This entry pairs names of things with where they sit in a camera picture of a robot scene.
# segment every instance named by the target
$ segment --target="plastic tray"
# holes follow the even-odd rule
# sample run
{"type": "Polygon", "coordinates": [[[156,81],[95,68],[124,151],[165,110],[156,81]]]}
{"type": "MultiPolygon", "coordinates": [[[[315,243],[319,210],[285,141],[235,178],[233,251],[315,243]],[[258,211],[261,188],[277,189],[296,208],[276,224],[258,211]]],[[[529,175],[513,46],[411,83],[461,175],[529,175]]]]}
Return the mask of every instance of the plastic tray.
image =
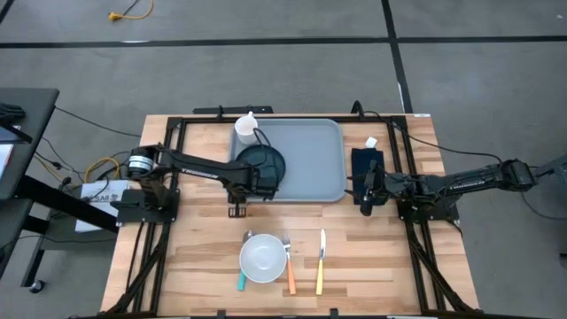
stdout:
{"type": "MultiPolygon", "coordinates": [[[[258,119],[258,127],[285,159],[286,173],[273,201],[334,202],[345,196],[343,133],[335,121],[258,119]]],[[[246,147],[233,130],[229,159],[235,159],[246,147]]],[[[260,200],[248,198],[250,202],[260,200]]]]}

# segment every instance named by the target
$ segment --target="wooden table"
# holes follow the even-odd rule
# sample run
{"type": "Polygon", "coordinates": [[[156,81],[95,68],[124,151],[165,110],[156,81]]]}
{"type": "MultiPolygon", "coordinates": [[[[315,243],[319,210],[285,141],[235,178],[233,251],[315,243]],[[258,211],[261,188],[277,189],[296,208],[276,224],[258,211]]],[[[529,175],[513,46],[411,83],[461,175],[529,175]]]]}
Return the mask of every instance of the wooden table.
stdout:
{"type": "MultiPolygon", "coordinates": [[[[431,118],[408,115],[407,119],[409,134],[437,143],[431,118]]],[[[148,116],[141,144],[162,142],[166,121],[166,115],[148,116]]],[[[377,148],[384,152],[386,170],[394,171],[385,124],[340,126],[347,173],[351,171],[351,150],[364,147],[368,136],[378,140],[377,148]]],[[[226,161],[231,130],[232,124],[190,124],[184,152],[226,161]]],[[[400,136],[398,141],[407,172],[400,136]]],[[[444,174],[438,149],[415,141],[412,146],[419,173],[444,174]]],[[[420,313],[406,232],[393,200],[375,207],[371,217],[362,216],[353,199],[344,196],[331,204],[251,204],[246,218],[229,219],[227,195],[220,183],[181,175],[180,190],[182,203],[171,229],[159,315],[215,315],[219,309],[227,310],[228,315],[327,315],[333,307],[343,315],[420,313]],[[321,228],[327,231],[327,258],[323,295],[315,296],[321,228]],[[276,236],[283,232],[290,234],[297,295],[289,294],[285,272],[274,284],[248,280],[244,292],[237,290],[238,254],[246,230],[276,236]]],[[[439,270],[465,302],[477,307],[459,232],[447,222],[430,225],[439,270]]],[[[139,224],[129,224],[120,228],[102,310],[111,307],[125,290],[138,227],[139,224]]],[[[143,242],[144,234],[135,273],[143,242]]],[[[431,280],[427,271],[423,273],[429,304],[434,307],[431,280]]],[[[152,280],[150,274],[142,310],[149,308],[152,280]]]]}

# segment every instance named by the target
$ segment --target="wheel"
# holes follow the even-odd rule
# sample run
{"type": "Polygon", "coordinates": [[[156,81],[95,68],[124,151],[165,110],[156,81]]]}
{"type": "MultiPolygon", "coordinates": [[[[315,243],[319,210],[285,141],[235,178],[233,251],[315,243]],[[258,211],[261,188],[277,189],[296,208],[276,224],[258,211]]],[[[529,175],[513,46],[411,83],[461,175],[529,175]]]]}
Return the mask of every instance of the wheel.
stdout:
{"type": "Polygon", "coordinates": [[[43,280],[35,280],[34,283],[29,286],[29,292],[38,293],[45,287],[45,282],[43,280]]]}

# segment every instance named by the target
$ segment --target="teal spoon handle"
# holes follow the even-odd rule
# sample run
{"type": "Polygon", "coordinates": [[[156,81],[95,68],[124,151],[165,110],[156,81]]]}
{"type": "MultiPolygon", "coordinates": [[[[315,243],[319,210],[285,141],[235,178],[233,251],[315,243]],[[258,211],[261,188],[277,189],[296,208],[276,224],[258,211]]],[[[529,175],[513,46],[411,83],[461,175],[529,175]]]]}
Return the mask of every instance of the teal spoon handle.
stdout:
{"type": "Polygon", "coordinates": [[[240,270],[240,277],[238,278],[238,290],[243,291],[245,289],[246,275],[240,270]]]}

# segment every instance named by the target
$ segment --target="small white block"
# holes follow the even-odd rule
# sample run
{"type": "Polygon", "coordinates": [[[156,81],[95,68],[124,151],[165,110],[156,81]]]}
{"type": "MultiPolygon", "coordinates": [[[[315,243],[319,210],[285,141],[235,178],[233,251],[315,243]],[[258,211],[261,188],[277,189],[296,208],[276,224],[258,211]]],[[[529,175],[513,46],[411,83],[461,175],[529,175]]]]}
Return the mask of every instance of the small white block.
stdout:
{"type": "Polygon", "coordinates": [[[374,137],[372,137],[372,136],[369,137],[369,139],[366,140],[366,143],[365,143],[366,148],[374,148],[374,147],[376,147],[376,143],[377,143],[377,142],[378,142],[378,141],[377,141],[374,137]]]}

